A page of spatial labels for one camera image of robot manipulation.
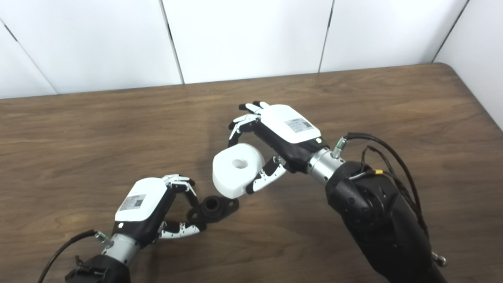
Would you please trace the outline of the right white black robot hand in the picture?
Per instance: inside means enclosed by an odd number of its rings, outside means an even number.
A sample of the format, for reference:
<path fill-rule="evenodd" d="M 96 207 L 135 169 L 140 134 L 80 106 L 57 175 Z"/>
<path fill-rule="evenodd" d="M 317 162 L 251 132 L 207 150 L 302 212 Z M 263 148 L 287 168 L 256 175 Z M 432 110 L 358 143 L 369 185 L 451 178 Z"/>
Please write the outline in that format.
<path fill-rule="evenodd" d="M 239 110 L 247 114 L 230 122 L 228 147 L 237 145 L 243 133 L 252 132 L 276 152 L 251 181 L 245 182 L 244 191 L 248 195 L 276 181 L 285 172 L 308 174 L 315 154 L 329 148 L 320 130 L 288 105 L 254 101 L 240 104 Z"/>

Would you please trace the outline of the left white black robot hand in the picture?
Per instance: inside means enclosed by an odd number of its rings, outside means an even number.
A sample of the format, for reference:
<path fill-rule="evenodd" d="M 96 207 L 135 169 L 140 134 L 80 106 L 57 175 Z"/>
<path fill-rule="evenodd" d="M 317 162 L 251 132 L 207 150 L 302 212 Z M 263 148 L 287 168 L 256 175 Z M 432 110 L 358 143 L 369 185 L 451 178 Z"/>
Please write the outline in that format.
<path fill-rule="evenodd" d="M 198 204 L 195 181 L 179 174 L 137 181 L 115 213 L 112 235 L 128 236 L 141 249 L 159 239 L 175 239 L 205 231 L 205 223 L 168 221 L 167 212 L 176 196 L 183 193 L 192 208 Z"/>

